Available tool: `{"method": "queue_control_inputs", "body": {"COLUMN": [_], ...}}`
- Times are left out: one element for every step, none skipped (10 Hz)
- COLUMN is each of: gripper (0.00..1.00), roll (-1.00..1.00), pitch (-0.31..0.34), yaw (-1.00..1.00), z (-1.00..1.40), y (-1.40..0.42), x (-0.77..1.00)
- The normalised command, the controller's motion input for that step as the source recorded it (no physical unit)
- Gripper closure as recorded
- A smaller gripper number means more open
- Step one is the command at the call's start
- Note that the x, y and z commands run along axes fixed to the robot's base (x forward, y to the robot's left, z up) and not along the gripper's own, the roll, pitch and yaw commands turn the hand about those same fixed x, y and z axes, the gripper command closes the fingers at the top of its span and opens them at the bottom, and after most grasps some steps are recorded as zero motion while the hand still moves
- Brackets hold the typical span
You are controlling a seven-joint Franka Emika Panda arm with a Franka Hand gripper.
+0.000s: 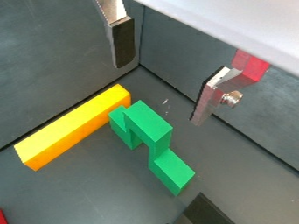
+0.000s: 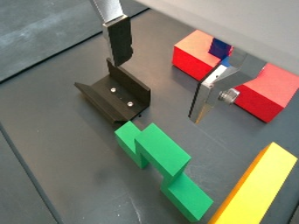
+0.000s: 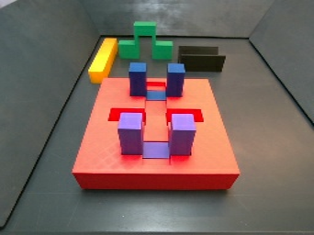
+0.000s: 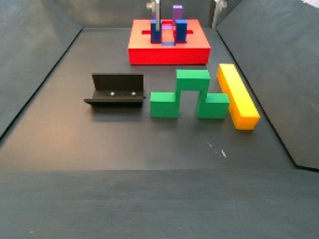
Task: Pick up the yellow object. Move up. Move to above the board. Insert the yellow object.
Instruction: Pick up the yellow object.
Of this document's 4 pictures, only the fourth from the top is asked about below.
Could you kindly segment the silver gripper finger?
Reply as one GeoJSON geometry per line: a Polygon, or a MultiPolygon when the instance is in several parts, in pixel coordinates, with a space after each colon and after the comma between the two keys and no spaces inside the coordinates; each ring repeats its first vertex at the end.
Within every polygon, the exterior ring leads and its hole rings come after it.
{"type": "Polygon", "coordinates": [[[212,28],[216,28],[216,20],[220,13],[227,8],[227,0],[214,0],[215,9],[214,9],[214,17],[212,17],[212,28]]]}
{"type": "Polygon", "coordinates": [[[152,18],[156,21],[156,30],[160,29],[160,0],[151,0],[146,7],[152,11],[152,18]]]}

